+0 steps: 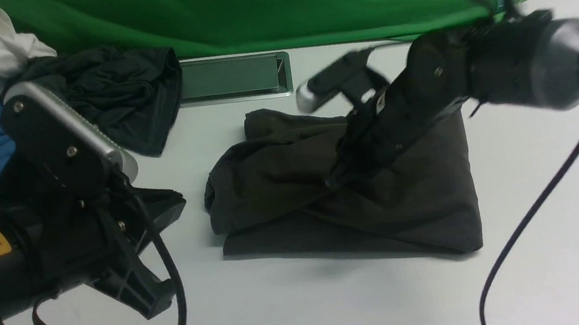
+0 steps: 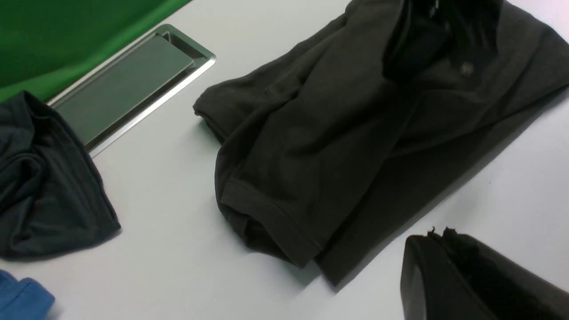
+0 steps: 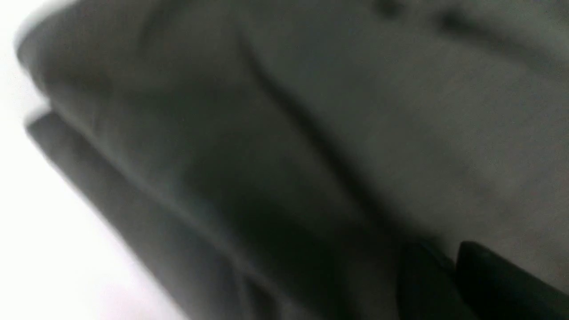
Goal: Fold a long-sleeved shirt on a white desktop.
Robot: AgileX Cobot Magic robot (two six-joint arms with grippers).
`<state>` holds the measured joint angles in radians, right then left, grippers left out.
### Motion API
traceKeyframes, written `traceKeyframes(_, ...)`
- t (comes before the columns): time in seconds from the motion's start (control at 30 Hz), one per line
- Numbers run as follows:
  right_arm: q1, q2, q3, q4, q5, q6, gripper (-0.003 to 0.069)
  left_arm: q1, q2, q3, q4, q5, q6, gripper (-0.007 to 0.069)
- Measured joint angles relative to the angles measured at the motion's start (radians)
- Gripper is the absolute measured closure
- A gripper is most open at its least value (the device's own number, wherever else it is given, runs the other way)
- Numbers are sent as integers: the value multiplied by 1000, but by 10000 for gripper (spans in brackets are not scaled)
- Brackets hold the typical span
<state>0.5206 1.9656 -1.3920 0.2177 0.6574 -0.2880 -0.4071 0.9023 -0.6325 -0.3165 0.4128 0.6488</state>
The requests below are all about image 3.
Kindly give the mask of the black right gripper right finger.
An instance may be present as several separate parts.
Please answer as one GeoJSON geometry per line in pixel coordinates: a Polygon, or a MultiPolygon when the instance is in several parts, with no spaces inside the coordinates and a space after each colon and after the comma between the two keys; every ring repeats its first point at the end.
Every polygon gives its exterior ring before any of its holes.
{"type": "Polygon", "coordinates": [[[479,243],[461,243],[456,280],[464,301],[482,320],[569,318],[568,294],[479,243]]]}

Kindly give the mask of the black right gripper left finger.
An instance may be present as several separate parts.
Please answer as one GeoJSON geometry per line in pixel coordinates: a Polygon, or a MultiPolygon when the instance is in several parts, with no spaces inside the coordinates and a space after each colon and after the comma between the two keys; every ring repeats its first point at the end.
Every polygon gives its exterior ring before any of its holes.
{"type": "Polygon", "coordinates": [[[397,276],[401,320],[476,320],[455,282],[453,262],[429,243],[404,246],[397,276]]]}

